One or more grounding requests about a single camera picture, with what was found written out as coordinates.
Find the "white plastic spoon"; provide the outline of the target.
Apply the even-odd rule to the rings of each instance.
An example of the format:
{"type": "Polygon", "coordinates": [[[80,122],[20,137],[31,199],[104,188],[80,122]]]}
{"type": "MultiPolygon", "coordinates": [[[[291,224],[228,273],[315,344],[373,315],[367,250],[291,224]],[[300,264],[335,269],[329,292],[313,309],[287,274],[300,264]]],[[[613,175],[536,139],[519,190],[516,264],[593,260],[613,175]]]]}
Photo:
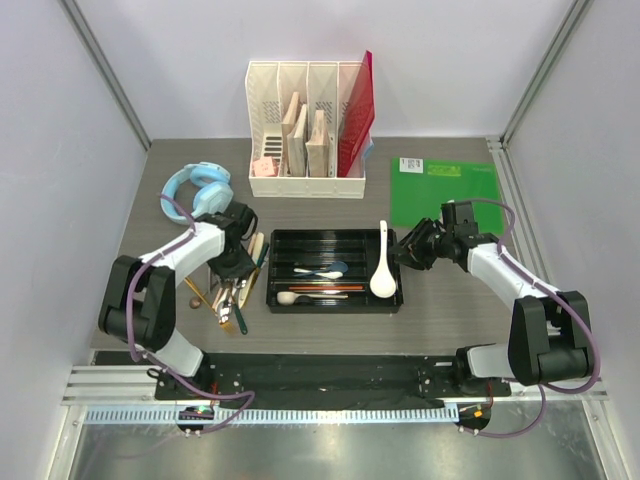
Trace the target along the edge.
{"type": "Polygon", "coordinates": [[[294,268],[293,273],[296,277],[310,277],[315,276],[324,279],[336,280],[341,278],[344,273],[334,270],[307,270],[302,268],[294,268]]]}

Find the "light blue headphones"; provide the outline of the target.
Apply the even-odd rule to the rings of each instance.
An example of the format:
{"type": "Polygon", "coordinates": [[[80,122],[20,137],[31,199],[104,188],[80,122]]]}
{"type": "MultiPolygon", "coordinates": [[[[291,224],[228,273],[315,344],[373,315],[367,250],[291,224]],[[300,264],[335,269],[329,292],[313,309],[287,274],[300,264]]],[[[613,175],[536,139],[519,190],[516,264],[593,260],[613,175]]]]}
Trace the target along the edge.
{"type": "Polygon", "coordinates": [[[162,195],[168,200],[160,200],[163,214],[179,225],[187,225],[188,219],[177,210],[172,200],[184,183],[191,183],[198,188],[192,201],[193,219],[204,214],[223,213],[233,199],[231,174],[226,168],[211,162],[187,164],[166,181],[162,195]]]}

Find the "black cutlery tray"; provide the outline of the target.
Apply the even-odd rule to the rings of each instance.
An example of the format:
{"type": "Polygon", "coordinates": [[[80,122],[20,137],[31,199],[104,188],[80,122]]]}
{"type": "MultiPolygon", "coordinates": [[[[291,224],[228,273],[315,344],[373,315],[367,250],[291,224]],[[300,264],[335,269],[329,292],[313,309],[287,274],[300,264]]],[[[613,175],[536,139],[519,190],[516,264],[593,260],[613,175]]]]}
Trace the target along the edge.
{"type": "Polygon", "coordinates": [[[266,305],[272,313],[395,314],[404,304],[400,267],[388,259],[394,294],[372,293],[380,232],[278,229],[270,237],[266,305]]]}

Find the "blue plastic spoon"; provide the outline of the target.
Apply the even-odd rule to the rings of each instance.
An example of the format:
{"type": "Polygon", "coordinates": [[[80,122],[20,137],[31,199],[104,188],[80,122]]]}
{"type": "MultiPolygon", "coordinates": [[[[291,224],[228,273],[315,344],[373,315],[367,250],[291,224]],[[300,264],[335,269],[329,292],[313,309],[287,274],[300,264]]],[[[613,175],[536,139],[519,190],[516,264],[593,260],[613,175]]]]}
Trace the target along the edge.
{"type": "Polygon", "coordinates": [[[333,273],[333,272],[339,272],[339,273],[346,273],[348,271],[348,265],[345,262],[342,261],[334,261],[333,263],[331,263],[330,265],[315,270],[314,273],[316,275],[320,275],[320,274],[325,274],[325,273],[333,273]]]}

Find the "small white ceramic spoon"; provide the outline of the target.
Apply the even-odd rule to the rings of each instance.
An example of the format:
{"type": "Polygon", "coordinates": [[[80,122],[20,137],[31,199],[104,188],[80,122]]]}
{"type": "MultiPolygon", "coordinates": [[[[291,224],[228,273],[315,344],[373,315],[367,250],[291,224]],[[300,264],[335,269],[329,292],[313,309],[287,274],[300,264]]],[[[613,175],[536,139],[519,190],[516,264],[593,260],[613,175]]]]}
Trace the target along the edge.
{"type": "Polygon", "coordinates": [[[293,291],[280,291],[277,293],[276,295],[276,300],[278,302],[279,305],[282,306],[292,306],[295,305],[294,301],[295,301],[295,294],[292,293],[293,291]]]}

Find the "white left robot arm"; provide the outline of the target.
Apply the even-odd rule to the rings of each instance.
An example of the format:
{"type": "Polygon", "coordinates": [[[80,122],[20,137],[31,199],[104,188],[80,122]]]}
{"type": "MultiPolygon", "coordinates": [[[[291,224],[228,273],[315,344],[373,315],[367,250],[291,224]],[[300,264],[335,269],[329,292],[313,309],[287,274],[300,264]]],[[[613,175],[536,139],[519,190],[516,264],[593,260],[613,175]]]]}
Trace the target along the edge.
{"type": "Polygon", "coordinates": [[[119,256],[98,316],[100,331],[126,343],[134,359],[147,353],[178,374],[178,386],[190,398],[205,397],[213,375],[206,354],[177,329],[175,290],[203,264],[223,282],[245,279],[255,262],[243,243],[256,227],[254,211],[233,201],[222,213],[195,217],[154,252],[119,256]]]}

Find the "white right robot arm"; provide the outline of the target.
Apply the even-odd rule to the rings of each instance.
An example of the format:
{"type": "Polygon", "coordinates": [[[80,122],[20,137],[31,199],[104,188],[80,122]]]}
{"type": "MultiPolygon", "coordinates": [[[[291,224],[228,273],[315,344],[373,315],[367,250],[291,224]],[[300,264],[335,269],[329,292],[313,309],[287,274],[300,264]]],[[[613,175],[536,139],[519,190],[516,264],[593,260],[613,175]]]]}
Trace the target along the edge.
{"type": "Polygon", "coordinates": [[[442,204],[440,219],[422,219],[390,250],[397,263],[414,270],[429,270],[438,259],[452,261],[511,311],[506,343],[457,350],[453,386],[472,395],[488,378],[499,378],[564,394],[588,391],[599,380],[601,358],[586,298],[541,280],[509,253],[502,238],[481,232],[475,203],[442,204]]]}

